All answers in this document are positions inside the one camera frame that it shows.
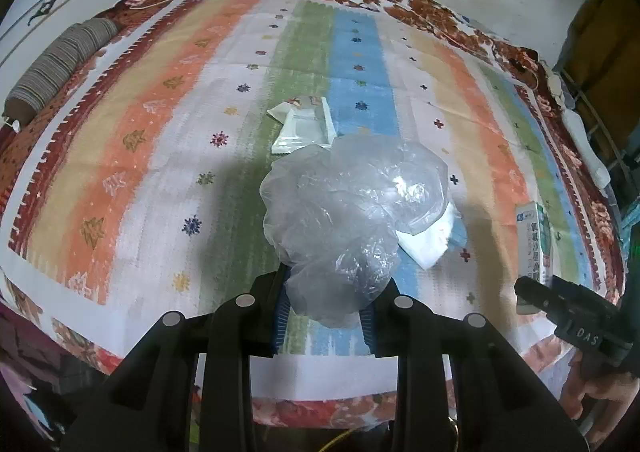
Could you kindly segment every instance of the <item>floral blanket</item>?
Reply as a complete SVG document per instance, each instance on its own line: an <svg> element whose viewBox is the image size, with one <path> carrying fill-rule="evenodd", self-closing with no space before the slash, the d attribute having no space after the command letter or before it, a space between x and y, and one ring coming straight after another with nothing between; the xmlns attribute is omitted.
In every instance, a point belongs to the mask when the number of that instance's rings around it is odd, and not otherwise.
<svg viewBox="0 0 640 452"><path fill-rule="evenodd" d="M123 0L103 15L123 32L0 154L2 296L100 371L162 313L209 313L276 268L258 194L280 129L266 111L298 95L327 97L339 135L417 140L446 161L468 242L426 272L400 251L403 293L480 311L532 368L553 367L566 346L514 307L514 211L536 200L554 272L619 297L604 200L534 51L432 0ZM360 328L291 313L282 353L252 361L255 418L390 419L395 367Z"/></svg>

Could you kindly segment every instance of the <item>finger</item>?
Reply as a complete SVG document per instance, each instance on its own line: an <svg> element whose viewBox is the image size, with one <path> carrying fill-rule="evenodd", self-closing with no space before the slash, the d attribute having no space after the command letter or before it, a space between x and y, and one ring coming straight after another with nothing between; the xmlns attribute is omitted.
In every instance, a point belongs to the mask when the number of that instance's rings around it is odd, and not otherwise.
<svg viewBox="0 0 640 452"><path fill-rule="evenodd" d="M609 402L602 415L593 423L587 432L587 441L597 444L603 441L625 415L633 398L624 402Z"/></svg>
<svg viewBox="0 0 640 452"><path fill-rule="evenodd" d="M582 398L584 397L585 382L580 376L580 368L573 367L562 386L560 405L569 418L580 418L582 413Z"/></svg>
<svg viewBox="0 0 640 452"><path fill-rule="evenodd" d="M587 440L590 443L601 442L610 434L625 415L638 394L639 388L640 380L628 372L610 374L587 382L585 392L590 396L611 400L587 433Z"/></svg>
<svg viewBox="0 0 640 452"><path fill-rule="evenodd" d="M633 399L638 393L640 381L629 372L623 374L607 374L602 378L594 378L586 382L584 392L597 400L614 400L625 402Z"/></svg>
<svg viewBox="0 0 640 452"><path fill-rule="evenodd" d="M591 452L593 452L594 450L597 450L598 447L604 443L605 438L606 436L598 441L589 441L589 450Z"/></svg>
<svg viewBox="0 0 640 452"><path fill-rule="evenodd" d="M582 351L576 350L574 356L572 356L571 360L569 360L569 367L577 366L578 364L580 364L580 362L582 362Z"/></svg>

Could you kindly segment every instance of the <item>transparent plastic bag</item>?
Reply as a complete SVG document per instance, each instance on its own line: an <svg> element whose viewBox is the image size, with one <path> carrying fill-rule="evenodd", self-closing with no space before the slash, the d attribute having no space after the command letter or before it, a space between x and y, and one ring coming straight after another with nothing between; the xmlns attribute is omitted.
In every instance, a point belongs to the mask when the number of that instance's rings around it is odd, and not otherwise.
<svg viewBox="0 0 640 452"><path fill-rule="evenodd" d="M447 166L417 142L346 135L273 162L260 195L264 235L292 267L293 310L344 327L389 282L396 231L416 235L444 213Z"/></svg>

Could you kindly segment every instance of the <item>green stripe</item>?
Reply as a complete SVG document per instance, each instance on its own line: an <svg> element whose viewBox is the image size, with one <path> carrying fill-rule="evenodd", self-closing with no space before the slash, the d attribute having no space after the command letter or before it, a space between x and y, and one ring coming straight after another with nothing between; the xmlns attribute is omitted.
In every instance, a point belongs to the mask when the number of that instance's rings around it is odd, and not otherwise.
<svg viewBox="0 0 640 452"><path fill-rule="evenodd" d="M556 255L554 258L559 258L560 260L562 278L566 281L578 283L580 280L580 277L578 277L578 262L575 257L569 225L564 217L564 209L554 186L554 177L549 171L542 145L532 131L527 119L513 103L510 93L504 89L504 81L498 77L495 71L480 64L478 64L478 67L489 81L494 96L498 99L510 121L518 125L518 129L514 129L514 132L520 141L520 145L529 147L526 153L531 161L540 197L544 202L545 211L549 217L549 223L552 228L551 234L554 236L556 232L560 232L562 235L559 241L556 240L556 247L560 255Z"/></svg>
<svg viewBox="0 0 640 452"><path fill-rule="evenodd" d="M274 250L262 231L265 207L259 188L275 159L271 145L282 125L266 112L297 95L326 95L333 23L331 7L310 2L298 4L278 41L264 78L262 96L244 120L234 164L223 177L225 190L220 215L204 266L214 285L209 291L201 288L200 313L247 291L257 275L278 266ZM292 314L285 352L304 352L307 326L306 318Z"/></svg>

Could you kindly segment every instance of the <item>pillow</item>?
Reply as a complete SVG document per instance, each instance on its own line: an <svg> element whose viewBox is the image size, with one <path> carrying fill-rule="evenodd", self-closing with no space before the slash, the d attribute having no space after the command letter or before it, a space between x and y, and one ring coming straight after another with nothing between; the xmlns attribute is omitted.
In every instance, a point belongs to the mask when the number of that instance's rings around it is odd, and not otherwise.
<svg viewBox="0 0 640 452"><path fill-rule="evenodd" d="M72 73L111 41L120 25L93 18L67 28L20 77L4 103L4 116L24 127L69 80Z"/></svg>

